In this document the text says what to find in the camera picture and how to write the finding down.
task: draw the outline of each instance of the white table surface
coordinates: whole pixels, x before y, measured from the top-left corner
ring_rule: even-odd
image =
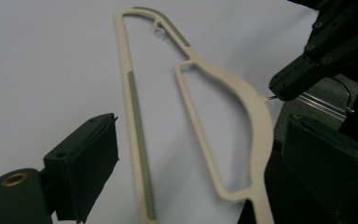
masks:
[[[138,222],[113,23],[116,11],[134,6],[163,12],[207,62],[267,96],[270,79],[302,52],[317,16],[283,0],[0,1],[0,175],[41,170],[43,157],[87,119],[118,116],[120,160],[87,223]],[[151,21],[126,24],[159,223],[237,223],[242,204],[216,195],[174,78],[183,55]],[[248,186],[245,110],[204,74],[185,76],[227,188]],[[281,107],[268,103],[274,123]]]

